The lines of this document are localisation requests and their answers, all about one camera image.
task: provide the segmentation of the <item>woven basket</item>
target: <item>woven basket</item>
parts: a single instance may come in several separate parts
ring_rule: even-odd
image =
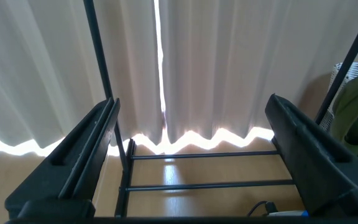
[[[336,64],[334,66],[333,72],[331,74],[331,81],[329,82],[329,87],[331,87],[331,85],[333,84],[333,81],[334,81],[336,75],[338,74],[338,71],[341,68],[341,65],[342,65],[342,63],[339,63],[339,64]],[[346,74],[346,77],[345,77],[344,81],[342,82],[342,85],[339,87],[337,93],[335,94],[335,97],[334,97],[333,101],[331,102],[326,114],[324,115],[324,118],[323,118],[322,122],[320,123],[320,126],[324,130],[329,131],[331,123],[332,123],[332,121],[334,119],[333,104],[334,104],[334,102],[336,100],[337,95],[341,91],[342,87],[344,85],[346,85],[346,83],[348,83],[348,81],[352,80],[355,77],[358,77],[358,62],[354,62],[352,64],[352,66],[350,67],[349,71]]]

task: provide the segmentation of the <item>vertical pole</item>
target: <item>vertical pole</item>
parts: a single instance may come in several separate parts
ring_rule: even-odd
[[[106,95],[107,99],[113,98],[109,73],[107,71],[106,59],[104,58],[102,40],[100,38],[98,19],[96,18],[96,12],[94,10],[93,0],[84,0],[84,5],[85,5],[86,16],[88,18],[89,29],[91,30],[96,59],[98,60],[100,76],[104,88],[104,94]],[[118,121],[114,127],[114,134],[116,135],[116,141],[118,145],[122,168],[124,169],[124,175],[129,175],[128,163],[124,151],[124,146],[122,145],[122,137],[121,137]]]
[[[317,113],[317,117],[315,119],[317,124],[320,124],[321,121],[324,118],[324,115],[326,114],[331,102],[333,101],[336,92],[338,91],[339,87],[342,84],[343,79],[345,79],[345,76],[347,72],[349,71],[354,59],[356,58],[358,54],[358,34],[356,38],[353,41],[352,47],[348,51],[345,60],[342,63],[341,68],[338,71],[338,74],[335,77],[335,80],[333,84],[331,85],[323,103],[321,104],[321,107]]]

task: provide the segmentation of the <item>white curtain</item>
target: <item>white curtain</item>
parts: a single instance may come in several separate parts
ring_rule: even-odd
[[[160,141],[152,1],[95,0],[123,138]],[[0,141],[61,139],[104,100],[83,1],[0,0]]]
[[[358,1],[160,0],[168,137],[268,128],[272,93],[295,104],[346,56]]]

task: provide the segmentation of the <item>laundry basket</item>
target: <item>laundry basket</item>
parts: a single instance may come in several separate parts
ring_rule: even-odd
[[[329,83],[329,87],[331,87],[331,85],[333,84],[333,81],[339,71],[339,69],[341,68],[342,63],[336,64],[333,68],[333,72],[331,74],[331,81]],[[354,79],[355,77],[358,77],[358,62],[354,62],[352,63],[352,66],[350,67],[348,73],[346,74],[345,79],[342,82],[342,85],[339,87],[338,91],[336,92],[336,95],[334,97],[334,99],[332,100],[326,114],[324,115],[323,120],[320,123],[320,126],[326,130],[329,131],[330,127],[331,127],[331,123],[334,119],[334,113],[333,113],[333,104],[336,100],[337,95],[339,94],[339,92],[341,91],[342,87],[344,85],[346,85],[346,83],[348,83],[348,81]]]

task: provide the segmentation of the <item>brown floor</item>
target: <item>brown floor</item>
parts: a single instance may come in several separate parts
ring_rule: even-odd
[[[274,150],[267,141],[255,139],[239,149],[222,142],[210,151],[188,146],[179,153]],[[137,154],[150,154],[138,146]],[[42,161],[35,154],[11,156],[0,152],[0,223],[7,220],[4,199]],[[118,186],[121,180],[118,157],[108,157],[93,203],[96,216],[113,216]],[[280,156],[213,157],[202,159],[167,159],[136,161],[132,185],[195,184],[223,181],[290,179]],[[129,217],[156,216],[244,216],[261,200],[275,202],[279,211],[302,210],[303,204],[294,185],[241,187],[230,189],[201,189],[154,192],[132,192],[129,198]],[[264,213],[263,207],[255,215]]]

